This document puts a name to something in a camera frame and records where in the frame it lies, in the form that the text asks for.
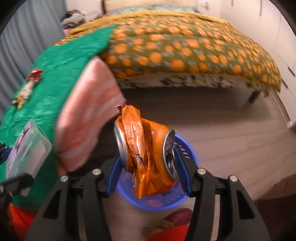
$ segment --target orange can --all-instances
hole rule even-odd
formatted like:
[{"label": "orange can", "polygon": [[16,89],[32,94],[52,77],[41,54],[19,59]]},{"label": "orange can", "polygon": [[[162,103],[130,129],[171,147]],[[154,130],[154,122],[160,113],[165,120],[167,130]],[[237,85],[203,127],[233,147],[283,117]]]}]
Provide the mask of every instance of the orange can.
[{"label": "orange can", "polygon": [[141,118],[140,111],[129,105],[122,108],[114,132],[123,166],[133,174],[138,198],[168,192],[175,185],[174,130]]}]

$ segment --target blue gripper pad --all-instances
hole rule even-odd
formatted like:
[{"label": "blue gripper pad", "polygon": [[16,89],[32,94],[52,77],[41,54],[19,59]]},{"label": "blue gripper pad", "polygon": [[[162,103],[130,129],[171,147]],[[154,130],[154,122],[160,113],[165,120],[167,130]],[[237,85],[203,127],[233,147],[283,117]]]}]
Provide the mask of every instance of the blue gripper pad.
[{"label": "blue gripper pad", "polygon": [[107,196],[110,196],[111,193],[115,191],[122,167],[123,165],[121,163],[120,156],[118,156],[108,177],[108,186],[106,190]]},{"label": "blue gripper pad", "polygon": [[10,154],[10,152],[11,152],[11,150],[12,150],[12,148],[5,150],[5,151],[2,153],[1,158],[2,158],[3,160],[7,160],[7,159],[8,159],[8,156],[9,156],[9,154]]},{"label": "blue gripper pad", "polygon": [[187,196],[191,196],[191,194],[193,193],[191,188],[191,177],[184,163],[183,153],[180,153],[178,146],[174,147],[174,154],[175,154],[174,167],[176,168],[176,171],[178,173],[178,176],[182,185],[182,189],[187,194]]}]

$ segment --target orange fabric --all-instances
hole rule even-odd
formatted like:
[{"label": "orange fabric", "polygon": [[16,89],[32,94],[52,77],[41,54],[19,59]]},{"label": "orange fabric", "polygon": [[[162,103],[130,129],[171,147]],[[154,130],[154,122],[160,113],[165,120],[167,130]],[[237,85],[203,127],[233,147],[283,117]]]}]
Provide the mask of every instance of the orange fabric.
[{"label": "orange fabric", "polygon": [[173,227],[151,236],[147,241],[184,241],[188,225]]},{"label": "orange fabric", "polygon": [[12,216],[13,228],[20,240],[24,241],[37,212],[23,210],[13,204],[9,205],[9,211]]}]

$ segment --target pink cloth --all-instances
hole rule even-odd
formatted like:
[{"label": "pink cloth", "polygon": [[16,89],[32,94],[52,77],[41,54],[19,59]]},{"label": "pink cloth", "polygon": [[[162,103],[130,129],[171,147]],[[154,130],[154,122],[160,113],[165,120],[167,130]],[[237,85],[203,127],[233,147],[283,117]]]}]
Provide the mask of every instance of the pink cloth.
[{"label": "pink cloth", "polygon": [[124,105],[120,88],[108,66],[93,57],[64,104],[55,128],[56,152],[67,171],[82,167],[97,144],[102,127]]}]

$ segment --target purple object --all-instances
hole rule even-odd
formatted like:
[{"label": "purple object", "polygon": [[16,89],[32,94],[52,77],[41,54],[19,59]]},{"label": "purple object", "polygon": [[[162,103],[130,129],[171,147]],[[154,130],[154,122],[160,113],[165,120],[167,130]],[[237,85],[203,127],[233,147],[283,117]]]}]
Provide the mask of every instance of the purple object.
[{"label": "purple object", "polygon": [[[193,147],[181,136],[176,135],[175,145],[180,145],[184,156],[190,157],[198,166],[198,158],[195,154]],[[183,192],[180,182],[177,182],[175,186],[167,193],[159,194],[155,196],[142,197],[141,199],[135,196],[135,189],[131,178],[132,174],[126,172],[124,169],[121,171],[117,183],[117,189],[121,196],[134,205],[137,208],[146,211],[164,211],[174,207],[177,207],[183,203],[188,197]]]}]

